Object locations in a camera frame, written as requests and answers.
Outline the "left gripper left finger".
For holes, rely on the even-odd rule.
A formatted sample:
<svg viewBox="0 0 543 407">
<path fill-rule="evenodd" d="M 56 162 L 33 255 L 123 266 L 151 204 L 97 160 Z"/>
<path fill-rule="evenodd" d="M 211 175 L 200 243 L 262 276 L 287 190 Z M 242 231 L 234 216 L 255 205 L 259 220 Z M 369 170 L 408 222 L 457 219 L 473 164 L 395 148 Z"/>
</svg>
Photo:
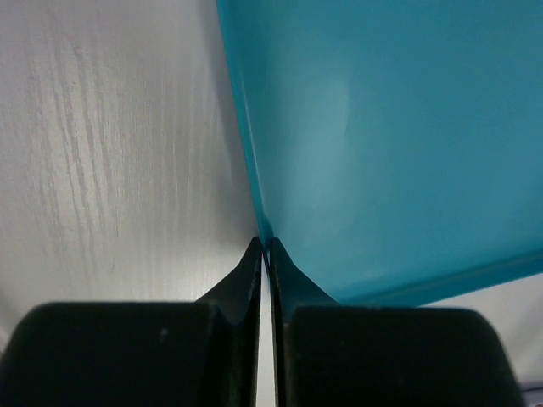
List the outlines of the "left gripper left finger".
<svg viewBox="0 0 543 407">
<path fill-rule="evenodd" d="M 262 247 L 193 302 L 57 302 L 17 325 L 4 406 L 252 406 Z"/>
</svg>

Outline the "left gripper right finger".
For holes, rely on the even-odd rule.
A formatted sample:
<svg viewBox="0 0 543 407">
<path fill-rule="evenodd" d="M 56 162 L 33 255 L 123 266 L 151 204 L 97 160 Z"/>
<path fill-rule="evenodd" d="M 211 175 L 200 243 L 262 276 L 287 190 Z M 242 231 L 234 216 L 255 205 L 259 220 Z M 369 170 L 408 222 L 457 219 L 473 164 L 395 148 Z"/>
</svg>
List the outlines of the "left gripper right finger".
<svg viewBox="0 0 543 407">
<path fill-rule="evenodd" d="M 269 244 L 280 406 L 519 406 L 495 330 L 469 309 L 343 306 Z"/>
</svg>

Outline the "teal box lid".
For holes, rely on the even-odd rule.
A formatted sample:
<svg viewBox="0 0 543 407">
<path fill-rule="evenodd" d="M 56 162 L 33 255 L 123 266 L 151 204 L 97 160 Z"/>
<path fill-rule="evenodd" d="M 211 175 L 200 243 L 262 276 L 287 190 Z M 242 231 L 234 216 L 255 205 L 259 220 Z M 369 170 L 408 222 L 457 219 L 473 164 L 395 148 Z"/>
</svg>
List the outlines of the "teal box lid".
<svg viewBox="0 0 543 407">
<path fill-rule="evenodd" d="M 539 1 L 220 1 L 260 236 L 345 304 L 542 270 Z"/>
</svg>

